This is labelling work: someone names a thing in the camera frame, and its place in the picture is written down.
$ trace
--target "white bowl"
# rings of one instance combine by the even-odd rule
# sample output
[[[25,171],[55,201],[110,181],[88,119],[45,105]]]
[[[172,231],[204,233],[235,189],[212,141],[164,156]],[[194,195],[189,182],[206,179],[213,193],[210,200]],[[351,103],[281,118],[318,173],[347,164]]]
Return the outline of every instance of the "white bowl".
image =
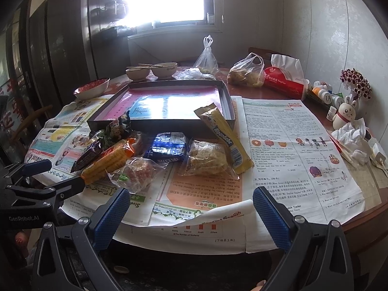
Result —
[[[176,72],[178,64],[176,62],[164,62],[162,68],[152,68],[152,73],[160,79],[168,79]]]
[[[150,69],[129,68],[125,70],[127,77],[134,82],[143,81],[149,74]]]
[[[90,100],[91,98],[101,96],[109,85],[109,78],[94,80],[84,86],[77,88],[73,94],[79,100]]]

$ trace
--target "plastic bag handle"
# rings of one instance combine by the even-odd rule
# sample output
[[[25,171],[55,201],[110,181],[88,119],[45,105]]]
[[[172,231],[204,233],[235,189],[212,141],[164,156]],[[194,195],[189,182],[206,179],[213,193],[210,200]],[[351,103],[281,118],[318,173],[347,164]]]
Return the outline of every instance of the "plastic bag handle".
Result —
[[[254,52],[251,52],[251,53],[248,55],[248,57],[251,56],[251,55],[253,55],[253,57],[259,58],[260,63],[264,66],[264,61],[263,61],[263,58],[262,58],[262,57],[260,57],[259,55],[255,54]]]
[[[203,39],[203,46],[205,48],[210,47],[213,43],[213,38],[209,35]]]

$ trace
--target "barcode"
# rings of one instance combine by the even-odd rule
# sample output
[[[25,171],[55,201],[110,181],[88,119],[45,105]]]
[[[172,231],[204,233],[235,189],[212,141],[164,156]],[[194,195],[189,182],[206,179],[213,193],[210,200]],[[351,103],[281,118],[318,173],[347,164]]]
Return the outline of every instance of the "barcode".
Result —
[[[234,166],[238,166],[243,162],[243,156],[235,146],[230,149],[230,154],[232,156]]]

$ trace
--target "bunny figurine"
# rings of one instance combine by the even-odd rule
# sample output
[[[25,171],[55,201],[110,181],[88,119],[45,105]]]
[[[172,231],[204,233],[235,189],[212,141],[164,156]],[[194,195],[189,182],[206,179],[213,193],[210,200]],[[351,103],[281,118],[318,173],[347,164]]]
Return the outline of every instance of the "bunny figurine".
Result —
[[[350,97],[345,97],[345,103],[341,104],[337,113],[333,117],[334,130],[338,130],[349,121],[353,121],[354,119],[356,119],[356,105],[357,101],[353,101],[352,103],[350,103]]]

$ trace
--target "black snack package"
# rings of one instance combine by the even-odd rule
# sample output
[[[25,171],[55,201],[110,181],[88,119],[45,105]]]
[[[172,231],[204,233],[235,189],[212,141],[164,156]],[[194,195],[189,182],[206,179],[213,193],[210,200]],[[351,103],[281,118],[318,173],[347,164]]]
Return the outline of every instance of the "black snack package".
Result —
[[[144,157],[156,163],[182,162],[188,142],[182,132],[158,133]]]
[[[129,138],[131,132],[131,119],[129,118],[129,111],[127,111],[106,126],[102,147],[104,150],[110,148],[120,140]]]
[[[101,141],[94,141],[87,149],[81,154],[77,161],[71,167],[70,172],[76,172],[84,169],[90,163],[92,163],[102,153]]]

